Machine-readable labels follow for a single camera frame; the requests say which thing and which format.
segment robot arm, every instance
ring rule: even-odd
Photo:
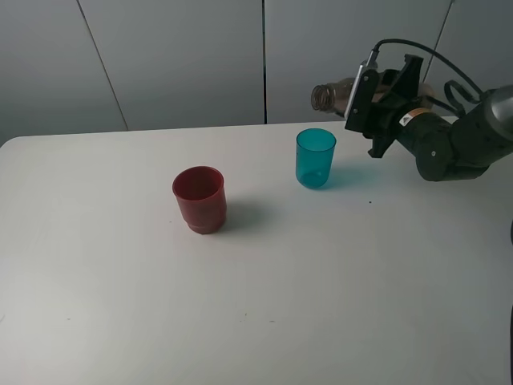
[[[400,71],[378,73],[377,56],[374,48],[355,79],[317,86],[312,94],[314,109],[345,117],[347,130],[372,140],[370,156],[383,157],[397,140],[415,157],[425,180],[440,181],[477,178],[513,152],[513,86],[482,92],[474,110],[449,124],[418,96],[422,58],[406,55]],[[454,111],[461,111],[457,104]]]

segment sticker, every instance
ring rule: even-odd
[[[399,124],[401,124],[403,127],[406,127],[406,125],[415,117],[419,116],[421,114],[425,114],[426,112],[431,112],[429,108],[415,108],[414,110],[411,110],[406,115],[404,115],[400,120]]]

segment blue cup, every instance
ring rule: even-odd
[[[309,128],[296,138],[296,178],[308,188],[321,187],[329,178],[329,170],[337,139],[329,131]]]

